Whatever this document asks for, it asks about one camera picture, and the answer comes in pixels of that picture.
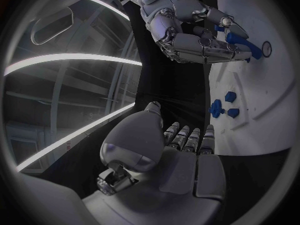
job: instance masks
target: robotic arm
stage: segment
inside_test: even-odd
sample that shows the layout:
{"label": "robotic arm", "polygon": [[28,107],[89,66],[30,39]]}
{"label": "robotic arm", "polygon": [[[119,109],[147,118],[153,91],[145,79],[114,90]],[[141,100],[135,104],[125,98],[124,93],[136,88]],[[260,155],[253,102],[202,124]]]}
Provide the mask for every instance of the robotic arm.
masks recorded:
{"label": "robotic arm", "polygon": [[194,34],[183,33],[182,23],[203,19],[224,28],[232,34],[248,39],[246,31],[229,15],[205,5],[199,0],[131,0],[140,6],[146,28],[161,51],[178,63],[212,64],[243,61],[252,56],[243,44],[228,44],[216,40],[212,33],[199,26]]}

